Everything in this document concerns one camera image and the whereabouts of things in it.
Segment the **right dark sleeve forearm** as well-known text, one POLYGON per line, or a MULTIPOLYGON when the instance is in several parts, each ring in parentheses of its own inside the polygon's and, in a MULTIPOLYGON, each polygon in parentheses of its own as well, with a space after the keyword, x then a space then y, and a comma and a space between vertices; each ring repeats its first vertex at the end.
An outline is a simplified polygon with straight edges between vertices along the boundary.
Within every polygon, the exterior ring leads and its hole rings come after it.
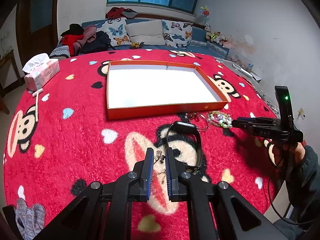
POLYGON ((312 147, 304 146, 302 161, 294 165, 286 187, 289 201, 298 212, 298 221, 305 223, 319 215, 319 164, 312 147))

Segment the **right hand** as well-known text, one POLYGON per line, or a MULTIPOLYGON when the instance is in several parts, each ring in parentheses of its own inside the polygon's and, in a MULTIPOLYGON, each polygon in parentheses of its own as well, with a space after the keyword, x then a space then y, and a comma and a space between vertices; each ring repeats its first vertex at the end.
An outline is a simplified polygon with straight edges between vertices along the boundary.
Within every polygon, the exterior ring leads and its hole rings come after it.
POLYGON ((304 159, 305 148, 302 143, 288 144, 281 141, 272 141, 273 148, 272 153, 274 156, 274 162, 279 165, 284 160, 285 155, 294 156, 295 163, 298 164, 304 159))

